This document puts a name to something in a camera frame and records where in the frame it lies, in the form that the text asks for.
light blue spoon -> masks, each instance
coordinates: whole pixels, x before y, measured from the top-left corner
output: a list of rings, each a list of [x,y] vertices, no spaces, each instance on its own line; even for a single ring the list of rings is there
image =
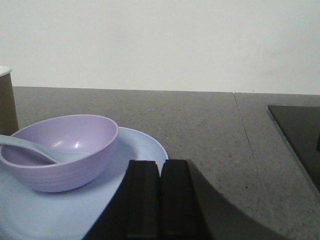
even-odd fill
[[[79,160],[89,155],[87,152],[62,152],[43,146],[39,143],[25,140],[14,136],[0,134],[0,145],[15,146],[36,152],[54,163],[67,163],[73,160]]]

light blue plate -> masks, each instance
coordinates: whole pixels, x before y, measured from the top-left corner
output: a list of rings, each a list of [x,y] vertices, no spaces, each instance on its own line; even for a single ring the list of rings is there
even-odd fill
[[[80,188],[37,192],[14,179],[0,163],[1,240],[81,240],[117,191],[129,160],[156,161],[168,154],[151,136],[120,127],[116,156],[108,169]]]

brown cup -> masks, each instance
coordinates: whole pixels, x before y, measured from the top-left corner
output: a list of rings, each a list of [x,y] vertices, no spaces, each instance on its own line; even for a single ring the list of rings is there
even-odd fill
[[[11,68],[0,66],[0,134],[11,135],[19,130]]]

bowl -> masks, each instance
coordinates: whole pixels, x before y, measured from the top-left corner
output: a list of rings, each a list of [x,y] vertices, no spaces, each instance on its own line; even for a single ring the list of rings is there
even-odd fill
[[[57,151],[89,153],[88,156],[71,162],[52,163],[27,149],[1,146],[0,160],[19,182],[36,191],[68,191],[91,182],[108,167],[115,153],[118,133],[116,122],[104,116],[55,117],[27,126],[12,136]]]

white wall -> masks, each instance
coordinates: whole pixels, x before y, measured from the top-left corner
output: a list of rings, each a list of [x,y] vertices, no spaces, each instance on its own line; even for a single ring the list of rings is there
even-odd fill
[[[2,0],[14,86],[320,94],[320,0]]]

